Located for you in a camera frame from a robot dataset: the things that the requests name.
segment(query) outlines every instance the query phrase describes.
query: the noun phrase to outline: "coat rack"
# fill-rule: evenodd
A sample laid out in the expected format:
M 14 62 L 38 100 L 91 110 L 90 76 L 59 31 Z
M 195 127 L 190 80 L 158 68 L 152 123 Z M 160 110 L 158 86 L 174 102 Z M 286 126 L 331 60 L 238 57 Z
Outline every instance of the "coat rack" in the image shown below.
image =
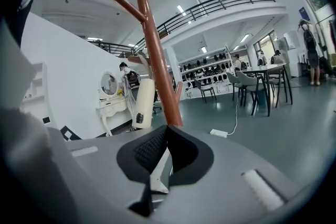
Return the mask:
M 178 109 L 183 85 L 182 82 L 179 82 L 174 92 L 149 1 L 137 0 L 139 9 L 134 7 L 128 0 L 115 1 L 133 15 L 142 25 L 149 54 L 147 61 L 153 70 L 167 124 L 183 126 L 180 110 Z M 139 57 L 131 56 L 128 59 L 132 62 L 141 63 Z

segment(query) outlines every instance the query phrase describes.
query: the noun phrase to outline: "black metal railing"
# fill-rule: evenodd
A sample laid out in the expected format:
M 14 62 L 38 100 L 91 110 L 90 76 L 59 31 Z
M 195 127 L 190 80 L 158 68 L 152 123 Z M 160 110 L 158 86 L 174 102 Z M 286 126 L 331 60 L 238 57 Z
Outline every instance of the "black metal railing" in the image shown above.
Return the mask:
M 169 20 L 165 21 L 157 30 L 159 32 L 160 39 L 165 36 L 171 34 L 176 29 L 191 24 L 192 22 L 199 20 L 203 17 L 208 16 L 209 14 L 227 9 L 233 6 L 242 5 L 242 4 L 254 4 L 256 2 L 264 2 L 271 1 L 275 2 L 275 0 L 208 0 L 202 2 L 198 5 L 195 5 L 189 9 L 186 9 L 184 12 L 175 15 Z M 146 47 L 146 43 L 144 38 L 141 39 L 135 46 L 135 53 L 143 50 Z
M 127 58 L 128 56 L 135 55 L 134 48 L 126 45 L 108 43 L 99 40 L 89 42 L 119 58 Z

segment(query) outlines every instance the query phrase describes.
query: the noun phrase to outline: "white pillar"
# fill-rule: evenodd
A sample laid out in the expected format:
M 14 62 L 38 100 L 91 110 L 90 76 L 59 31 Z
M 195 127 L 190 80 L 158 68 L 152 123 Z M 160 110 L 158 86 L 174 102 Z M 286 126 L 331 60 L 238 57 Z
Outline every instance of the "white pillar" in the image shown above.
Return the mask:
M 180 68 L 179 68 L 179 63 L 177 61 L 174 49 L 172 47 L 168 47 L 168 48 L 166 48 L 166 50 L 167 50 L 167 54 L 168 54 L 168 58 L 169 58 L 169 63 L 171 65 L 171 68 L 172 68 L 172 71 L 173 71 L 175 83 L 176 83 L 176 86 L 177 86 L 179 81 L 181 81 L 183 83 L 182 75 L 181 75 Z M 185 99 L 185 87 L 183 85 L 180 100 L 184 100 L 184 99 Z

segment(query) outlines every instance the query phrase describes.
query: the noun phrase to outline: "gray floor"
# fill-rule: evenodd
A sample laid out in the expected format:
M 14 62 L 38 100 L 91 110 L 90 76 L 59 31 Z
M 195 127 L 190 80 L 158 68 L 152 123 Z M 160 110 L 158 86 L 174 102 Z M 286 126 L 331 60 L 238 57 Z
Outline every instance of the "gray floor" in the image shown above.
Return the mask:
M 336 149 L 336 81 L 319 87 L 307 85 L 304 79 L 293 80 L 293 105 L 285 103 L 281 89 L 277 108 L 272 100 L 270 117 L 266 102 L 250 115 L 249 95 L 245 108 L 238 105 L 237 128 L 228 137 L 265 158 L 301 187 L 320 177 Z M 180 102 L 184 126 L 206 133 L 211 129 L 232 132 L 236 100 L 232 101 L 231 94 L 218 96 L 217 102 L 207 100 L 207 104 L 201 98 Z M 162 124 L 164 114 L 154 115 L 152 125 Z

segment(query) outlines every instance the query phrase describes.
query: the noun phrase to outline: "table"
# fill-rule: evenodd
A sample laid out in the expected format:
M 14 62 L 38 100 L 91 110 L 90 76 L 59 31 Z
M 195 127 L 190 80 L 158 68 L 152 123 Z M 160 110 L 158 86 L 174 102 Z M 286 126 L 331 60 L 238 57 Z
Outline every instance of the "table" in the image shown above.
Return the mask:
M 127 100 L 123 95 L 117 95 L 114 98 L 100 101 L 100 107 L 96 108 L 100 113 L 101 121 L 106 129 L 106 136 L 112 136 L 112 133 L 107 125 L 106 118 L 114 116 L 117 112 L 127 109 Z
M 266 65 L 266 66 L 258 66 L 258 67 L 249 67 L 246 70 L 242 70 L 243 73 L 263 73 L 265 74 L 266 77 L 266 84 L 267 84 L 267 110 L 268 110 L 268 116 L 271 113 L 271 93 L 270 93 L 270 87 L 269 87 L 269 73 L 272 71 L 275 71 L 279 69 L 280 67 L 283 68 L 283 71 L 285 72 L 286 75 L 286 80 L 287 80 L 287 85 L 288 85 L 288 90 L 289 90 L 289 96 L 290 96 L 290 102 L 293 104 L 293 97 L 292 97 L 292 89 L 289 83 L 289 78 L 287 75 L 287 71 L 285 69 L 285 63 L 279 63 L 279 64 L 274 64 L 274 65 Z

